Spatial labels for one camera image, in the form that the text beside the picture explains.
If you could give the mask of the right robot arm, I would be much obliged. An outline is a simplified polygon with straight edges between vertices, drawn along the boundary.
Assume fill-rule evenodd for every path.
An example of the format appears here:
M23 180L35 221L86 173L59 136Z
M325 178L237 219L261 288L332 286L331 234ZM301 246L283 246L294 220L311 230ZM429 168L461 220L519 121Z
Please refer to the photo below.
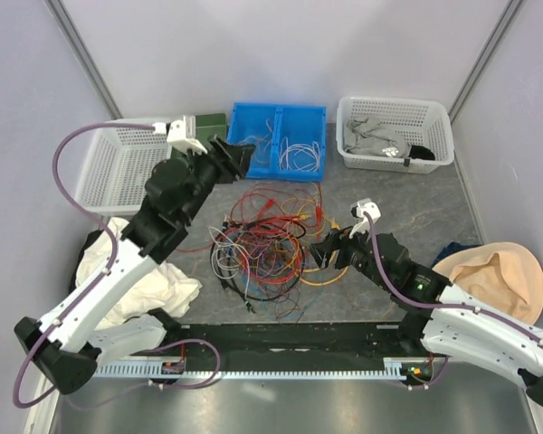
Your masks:
M379 233L380 210L370 199L354 203L353 226L332 230L309 252L320 268L334 259L389 292L405 312L398 349L455 358L513 382L543 407L543 329L522 322L467 293L410 258L391 233Z

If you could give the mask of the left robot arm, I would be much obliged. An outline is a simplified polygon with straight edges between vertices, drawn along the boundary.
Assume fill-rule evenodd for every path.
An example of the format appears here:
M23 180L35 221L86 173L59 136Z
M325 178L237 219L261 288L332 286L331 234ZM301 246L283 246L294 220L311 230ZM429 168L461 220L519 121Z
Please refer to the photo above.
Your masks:
M254 151L253 145L215 138L204 154L188 152L158 163L139 211L111 240L106 261L49 313L16 324L14 333L27 354L24 364L34 364L56 391L68 395L107 363L152 350L176 352L181 335L157 310L105 330L97 326L182 243L214 187L247 175Z

